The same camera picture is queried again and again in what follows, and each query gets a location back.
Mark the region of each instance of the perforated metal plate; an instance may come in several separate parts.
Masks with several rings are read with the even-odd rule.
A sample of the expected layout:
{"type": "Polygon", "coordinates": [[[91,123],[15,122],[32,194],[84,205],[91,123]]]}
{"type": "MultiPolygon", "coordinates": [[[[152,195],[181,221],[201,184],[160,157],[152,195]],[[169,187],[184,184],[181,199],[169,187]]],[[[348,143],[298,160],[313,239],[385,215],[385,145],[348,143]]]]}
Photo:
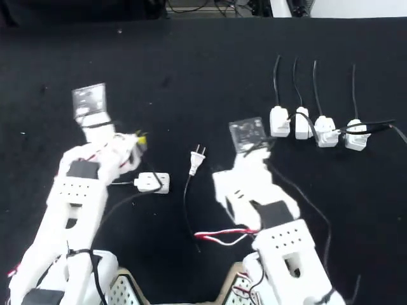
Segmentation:
{"type": "Polygon", "coordinates": [[[142,305],[126,276],[119,275],[110,289],[109,305],[142,305]]]}
{"type": "Polygon", "coordinates": [[[240,287],[245,290],[249,290],[251,288],[251,282],[249,282],[247,279],[240,277],[239,275],[236,275],[235,280],[233,281],[232,286],[230,287],[228,291],[228,295],[224,298],[223,305],[256,305],[253,304],[253,302],[248,298],[248,294],[242,293],[236,294],[232,287],[240,287]]]}

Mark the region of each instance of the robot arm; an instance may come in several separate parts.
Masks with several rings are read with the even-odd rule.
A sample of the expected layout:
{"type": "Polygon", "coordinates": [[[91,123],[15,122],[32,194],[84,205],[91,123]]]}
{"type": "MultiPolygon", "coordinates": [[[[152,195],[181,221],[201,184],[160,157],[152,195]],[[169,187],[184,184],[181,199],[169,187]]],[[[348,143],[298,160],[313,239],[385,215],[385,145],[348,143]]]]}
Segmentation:
{"type": "Polygon", "coordinates": [[[315,251],[297,202],[272,181],[266,147],[245,153],[266,138],[261,118],[230,124],[237,157],[232,170],[213,174],[216,198],[235,224],[261,230],[244,267],[266,305],[344,305],[315,251]],[[329,297],[320,303],[327,294],[329,297]]]}
{"type": "MultiPolygon", "coordinates": [[[[92,98],[94,88],[84,88],[81,93],[92,98]]],[[[104,96],[104,85],[97,87],[97,93],[100,90],[104,96]]],[[[86,114],[81,119],[88,143],[72,148],[61,159],[35,240],[11,279],[12,305],[83,303],[92,272],[90,257],[87,254],[66,257],[68,247],[91,249],[104,213],[107,186],[121,174],[135,170],[142,156],[141,138],[135,134],[116,133],[112,124],[106,124],[109,120],[104,111],[86,114]],[[96,127],[89,133],[84,122],[96,127]],[[68,228],[69,221],[75,225],[68,228]],[[65,263],[60,263],[60,272],[56,272],[58,268],[51,268],[51,265],[59,258],[59,262],[65,263]],[[59,281],[48,281],[53,290],[38,287],[39,279],[48,270],[59,276],[59,281]],[[48,302],[41,303],[38,298],[48,302]]],[[[109,283],[101,286],[106,291],[109,283]]]]}

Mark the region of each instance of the black cable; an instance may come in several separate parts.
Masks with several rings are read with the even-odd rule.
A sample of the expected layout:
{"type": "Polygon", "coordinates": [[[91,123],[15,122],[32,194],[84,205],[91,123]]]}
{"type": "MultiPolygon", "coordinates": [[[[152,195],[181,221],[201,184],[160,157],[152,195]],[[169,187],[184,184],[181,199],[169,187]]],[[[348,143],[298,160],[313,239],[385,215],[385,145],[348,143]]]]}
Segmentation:
{"type": "Polygon", "coordinates": [[[295,58],[294,65],[293,65],[293,84],[294,84],[295,91],[297,92],[298,98],[300,100],[300,106],[303,107],[304,106],[303,97],[301,96],[300,90],[298,89],[297,82],[296,82],[297,61],[298,61],[298,57],[295,58]]]}
{"type": "Polygon", "coordinates": [[[304,194],[304,192],[300,189],[299,186],[297,186],[294,182],[289,180],[287,177],[285,177],[282,173],[279,172],[278,169],[274,167],[271,161],[268,162],[270,165],[270,168],[273,173],[277,174],[283,182],[286,184],[290,185],[291,187],[295,188],[297,192],[302,196],[302,198],[319,214],[319,216],[324,219],[327,227],[328,227],[328,236],[326,238],[325,242],[325,247],[324,247],[324,255],[322,256],[322,265],[324,266],[325,272],[329,277],[329,271],[328,271],[328,258],[329,258],[329,249],[331,247],[331,240],[332,240],[332,229],[331,229],[331,222],[329,219],[319,210],[312,202],[311,200],[308,199],[308,197],[304,194]]]}
{"type": "Polygon", "coordinates": [[[315,102],[317,103],[319,115],[322,116],[321,104],[319,102],[318,87],[317,87],[317,61],[314,60],[314,68],[312,69],[312,87],[314,89],[315,102]]]}
{"type": "Polygon", "coordinates": [[[88,125],[88,126],[81,126],[82,128],[97,128],[101,126],[106,126],[106,125],[117,125],[119,121],[108,121],[108,122],[103,122],[103,123],[98,123],[98,124],[93,124],[93,125],[88,125]]]}
{"type": "Polygon", "coordinates": [[[66,257],[68,258],[68,257],[72,257],[76,254],[82,254],[82,253],[89,254],[90,262],[92,264],[93,277],[95,278],[96,291],[99,294],[100,301],[103,303],[103,305],[107,305],[106,299],[104,298],[102,288],[100,287],[99,271],[97,269],[97,263],[95,261],[95,254],[93,253],[93,250],[92,249],[69,250],[66,257]]]}
{"type": "Polygon", "coordinates": [[[188,229],[188,234],[190,235],[193,243],[195,244],[198,252],[200,253],[201,249],[199,248],[198,243],[195,240],[195,235],[193,234],[192,227],[191,227],[191,224],[190,224],[190,220],[188,218],[188,211],[187,211],[187,208],[186,208],[186,195],[188,193],[188,186],[190,184],[191,178],[192,178],[192,176],[188,175],[188,179],[186,179],[186,183],[185,183],[184,196],[183,196],[183,212],[184,212],[185,224],[186,224],[186,227],[188,229]]]}
{"type": "Polygon", "coordinates": [[[361,277],[361,275],[359,274],[359,275],[357,276],[357,279],[356,279],[354,294],[353,294],[353,296],[352,296],[352,298],[351,298],[350,300],[345,301],[346,305],[354,305],[354,304],[355,304],[355,301],[356,301],[356,298],[357,298],[357,294],[358,294],[358,292],[359,292],[359,287],[361,286],[361,278],[362,278],[362,277],[361,277]]]}
{"type": "Polygon", "coordinates": [[[274,84],[275,104],[277,106],[280,105],[279,88],[277,86],[277,72],[279,70],[280,58],[281,58],[281,56],[278,55],[277,59],[275,60],[274,70],[273,70],[273,84],[274,84]]]}
{"type": "Polygon", "coordinates": [[[109,219],[109,217],[112,216],[112,214],[114,213],[114,211],[117,210],[119,207],[121,207],[124,203],[127,203],[127,202],[129,202],[129,201],[131,201],[131,200],[133,200],[133,199],[135,199],[135,198],[141,197],[141,196],[153,194],[153,193],[159,191],[159,190],[163,187],[163,184],[162,184],[161,180],[158,178],[158,176],[157,176],[157,174],[155,173],[155,171],[153,170],[152,166],[151,166],[149,163],[147,163],[147,164],[149,165],[151,171],[153,172],[154,178],[157,180],[157,182],[158,182],[158,184],[159,184],[160,186],[157,187],[156,189],[152,189],[151,191],[147,191],[147,192],[144,192],[144,193],[136,193],[136,194],[133,194],[133,195],[131,195],[131,196],[129,196],[129,197],[126,197],[126,198],[120,200],[119,202],[115,203],[115,204],[113,205],[113,208],[111,208],[110,211],[108,211],[108,213],[102,218],[102,220],[101,220],[101,222],[100,222],[100,224],[99,224],[99,227],[97,228],[97,230],[96,230],[96,232],[95,232],[95,237],[93,238],[93,240],[96,239],[96,236],[97,236],[98,233],[100,232],[101,227],[105,224],[105,222],[109,219]]]}
{"type": "Polygon", "coordinates": [[[389,124],[390,128],[395,130],[397,132],[397,134],[402,138],[402,140],[407,144],[407,137],[406,135],[396,126],[389,124]]]}
{"type": "Polygon", "coordinates": [[[253,300],[253,297],[252,297],[252,290],[253,290],[254,287],[257,287],[258,285],[261,284],[261,282],[262,282],[263,279],[265,278],[265,273],[266,273],[266,271],[265,271],[263,265],[260,264],[260,266],[261,266],[261,268],[262,268],[262,270],[263,270],[263,272],[262,272],[262,274],[261,274],[260,281],[258,281],[256,284],[254,284],[254,285],[249,289],[250,301],[252,301],[252,303],[253,303],[254,305],[257,305],[257,303],[254,302],[254,300],[253,300]]]}
{"type": "Polygon", "coordinates": [[[355,93],[355,74],[356,74],[356,65],[353,64],[353,66],[352,66],[352,101],[354,103],[355,119],[359,119],[359,112],[357,111],[356,93],[355,93]]]}
{"type": "Polygon", "coordinates": [[[226,18],[226,12],[225,12],[225,11],[222,11],[221,8],[219,7],[219,5],[217,5],[217,2],[218,2],[218,1],[219,1],[219,0],[214,0],[214,5],[215,5],[215,7],[217,8],[217,10],[220,12],[220,14],[226,18]]]}
{"type": "Polygon", "coordinates": [[[167,3],[168,3],[169,8],[170,8],[174,13],[183,14],[183,13],[191,13],[192,11],[198,11],[198,10],[204,8],[205,6],[208,5],[209,0],[205,0],[205,2],[204,2],[201,6],[199,6],[199,7],[197,7],[197,8],[194,8],[194,9],[192,9],[192,10],[186,10],[186,11],[176,11],[176,10],[172,7],[170,0],[167,0],[167,3]]]}

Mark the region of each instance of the black fabric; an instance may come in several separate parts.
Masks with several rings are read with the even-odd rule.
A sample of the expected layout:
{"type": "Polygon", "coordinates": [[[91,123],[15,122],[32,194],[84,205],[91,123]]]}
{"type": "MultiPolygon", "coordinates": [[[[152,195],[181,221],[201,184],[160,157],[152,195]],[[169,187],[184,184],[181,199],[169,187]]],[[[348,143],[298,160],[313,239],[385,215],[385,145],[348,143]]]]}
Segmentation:
{"type": "MultiPolygon", "coordinates": [[[[361,119],[394,118],[407,131],[406,29],[406,19],[237,18],[1,32],[0,242],[6,250],[0,274],[32,243],[62,154],[85,143],[73,120],[71,90],[106,82],[110,116],[123,123],[123,132],[148,132],[146,154],[157,171],[171,174],[171,192],[122,206],[95,248],[116,254],[153,303],[214,300],[233,262],[251,251],[251,241],[226,248],[201,241],[197,253],[182,213],[190,151],[197,143],[207,147],[190,184],[193,229],[231,227],[215,201],[211,173],[233,165],[229,122],[261,116],[269,128],[278,54],[280,101],[290,113],[299,106],[291,82],[298,56],[298,86],[316,119],[311,72],[318,59],[322,110],[345,126],[353,114],[355,63],[361,119]]],[[[406,152],[391,130],[372,135],[362,152],[342,144],[319,149],[313,139],[293,135],[278,139],[273,149],[275,167],[332,222],[329,267],[336,289],[350,297],[362,274],[356,304],[407,301],[406,152]]],[[[324,222],[293,189],[276,183],[298,200],[321,254],[324,222]]],[[[111,186],[106,210],[134,191],[111,186]]]]}
{"type": "Polygon", "coordinates": [[[253,200],[251,204],[260,215],[261,227],[263,229],[270,229],[271,227],[286,224],[294,220],[286,203],[282,200],[267,205],[260,205],[253,200]]]}

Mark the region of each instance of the two-prong plug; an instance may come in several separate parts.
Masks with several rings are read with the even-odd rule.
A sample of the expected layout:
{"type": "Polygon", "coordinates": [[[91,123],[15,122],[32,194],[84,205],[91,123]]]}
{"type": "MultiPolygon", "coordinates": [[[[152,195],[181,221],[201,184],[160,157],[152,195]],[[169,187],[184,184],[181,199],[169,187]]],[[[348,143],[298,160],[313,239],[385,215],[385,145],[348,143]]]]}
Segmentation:
{"type": "Polygon", "coordinates": [[[198,170],[198,167],[204,161],[205,150],[206,150],[206,148],[204,146],[202,147],[202,150],[200,150],[200,145],[198,144],[197,149],[195,151],[191,151],[190,176],[195,176],[195,174],[198,170]]]}

